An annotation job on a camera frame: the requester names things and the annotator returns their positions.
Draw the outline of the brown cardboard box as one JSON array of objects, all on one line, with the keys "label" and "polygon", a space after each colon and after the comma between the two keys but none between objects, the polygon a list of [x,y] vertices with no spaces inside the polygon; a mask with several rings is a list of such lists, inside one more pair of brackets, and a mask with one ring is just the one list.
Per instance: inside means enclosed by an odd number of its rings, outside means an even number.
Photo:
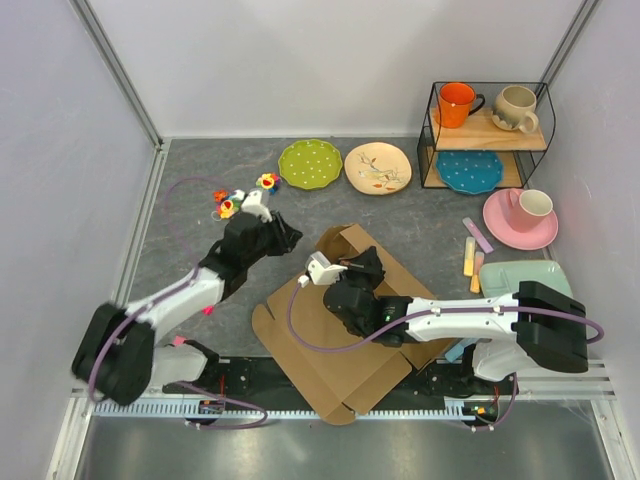
[{"label": "brown cardboard box", "polygon": [[451,340],[386,347],[364,342],[323,305],[323,286],[291,278],[255,307],[252,327],[320,418],[342,426],[364,415],[413,370],[448,350]]}]

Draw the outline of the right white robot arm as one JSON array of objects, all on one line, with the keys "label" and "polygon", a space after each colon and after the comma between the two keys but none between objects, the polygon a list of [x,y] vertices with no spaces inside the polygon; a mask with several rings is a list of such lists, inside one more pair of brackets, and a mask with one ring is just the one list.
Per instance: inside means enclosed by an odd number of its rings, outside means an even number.
[{"label": "right white robot arm", "polygon": [[492,298],[438,301],[376,294],[385,272],[375,248],[336,263],[314,253],[308,271],[326,286],[324,307],[357,337],[388,347],[441,339],[475,339],[471,360],[458,368],[467,392],[523,369],[581,374],[588,369],[584,306],[537,281]]}]

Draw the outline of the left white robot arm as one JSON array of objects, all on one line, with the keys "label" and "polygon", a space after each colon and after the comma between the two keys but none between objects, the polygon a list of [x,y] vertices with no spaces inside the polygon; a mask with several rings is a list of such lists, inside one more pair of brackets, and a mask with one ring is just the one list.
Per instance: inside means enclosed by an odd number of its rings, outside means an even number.
[{"label": "left white robot arm", "polygon": [[264,257],[291,252],[303,234],[277,212],[264,221],[238,213],[223,237],[181,280],[126,306],[100,305],[72,362],[74,376],[88,385],[92,400],[121,406],[136,401],[150,386],[185,381],[198,393],[219,382],[213,353],[183,343],[159,346],[167,333],[196,313],[235,293],[249,269]]}]

